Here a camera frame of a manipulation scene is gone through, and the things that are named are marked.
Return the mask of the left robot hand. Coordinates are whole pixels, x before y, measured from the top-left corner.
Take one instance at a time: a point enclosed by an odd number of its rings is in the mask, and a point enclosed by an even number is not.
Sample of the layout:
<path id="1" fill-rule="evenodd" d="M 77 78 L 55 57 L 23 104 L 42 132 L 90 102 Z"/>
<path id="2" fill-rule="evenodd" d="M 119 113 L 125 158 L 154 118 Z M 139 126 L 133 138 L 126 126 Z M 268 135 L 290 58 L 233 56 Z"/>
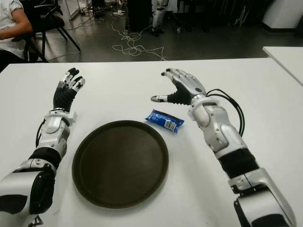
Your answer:
<path id="1" fill-rule="evenodd" d="M 62 109 L 69 112 L 76 94 L 85 85 L 85 79 L 78 76 L 79 70 L 76 68 L 69 69 L 58 83 L 53 96 L 53 108 Z"/>

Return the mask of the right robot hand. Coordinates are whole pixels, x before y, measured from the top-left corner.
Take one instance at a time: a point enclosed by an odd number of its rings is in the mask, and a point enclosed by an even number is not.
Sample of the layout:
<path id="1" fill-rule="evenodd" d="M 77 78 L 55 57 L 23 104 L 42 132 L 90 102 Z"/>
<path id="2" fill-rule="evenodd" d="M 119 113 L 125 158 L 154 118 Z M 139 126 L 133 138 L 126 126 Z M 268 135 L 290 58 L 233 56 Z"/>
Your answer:
<path id="1" fill-rule="evenodd" d="M 183 70 L 168 68 L 161 75 L 169 78 L 177 90 L 169 95 L 152 96 L 153 102 L 191 105 L 194 99 L 206 97 L 206 90 L 201 82 Z"/>

